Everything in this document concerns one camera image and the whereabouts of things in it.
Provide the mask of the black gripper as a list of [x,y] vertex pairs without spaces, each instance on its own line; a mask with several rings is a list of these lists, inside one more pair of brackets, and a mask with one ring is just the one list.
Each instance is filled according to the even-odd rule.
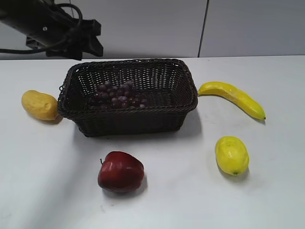
[[104,48],[98,40],[101,28],[96,20],[83,20],[80,29],[68,31],[65,42],[56,49],[46,50],[46,56],[82,60],[84,52],[102,57]]

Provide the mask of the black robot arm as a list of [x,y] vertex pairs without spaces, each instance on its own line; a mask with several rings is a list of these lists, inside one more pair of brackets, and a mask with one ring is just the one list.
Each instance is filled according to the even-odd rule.
[[35,54],[82,60],[83,53],[103,56],[98,40],[101,24],[85,20],[71,3],[52,0],[2,0],[0,21],[26,35],[27,50],[1,49],[1,53]]

